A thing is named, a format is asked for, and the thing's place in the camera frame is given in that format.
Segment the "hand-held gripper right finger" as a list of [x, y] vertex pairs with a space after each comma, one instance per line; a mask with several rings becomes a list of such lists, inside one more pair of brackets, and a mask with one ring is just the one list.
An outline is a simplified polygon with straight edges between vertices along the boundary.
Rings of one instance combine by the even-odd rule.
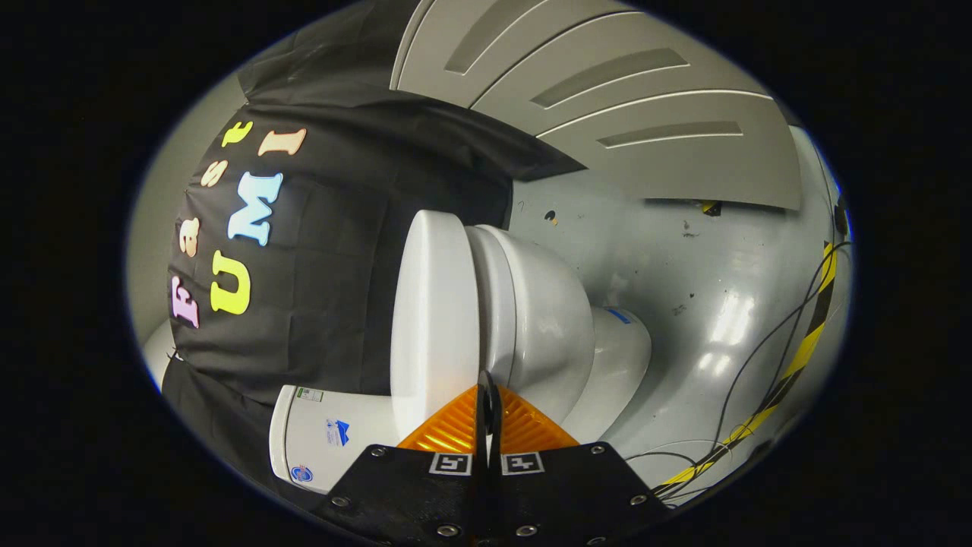
[[490, 385], [490, 544], [620, 546], [671, 518], [611, 444], [581, 444]]

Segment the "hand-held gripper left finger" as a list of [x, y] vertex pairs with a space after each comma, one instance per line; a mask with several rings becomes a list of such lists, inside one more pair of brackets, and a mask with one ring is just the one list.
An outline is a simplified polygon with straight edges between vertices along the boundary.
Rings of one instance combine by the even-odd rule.
[[315, 517], [371, 546], [476, 546], [487, 491], [491, 375], [471, 390], [471, 447], [462, 453], [369, 444]]

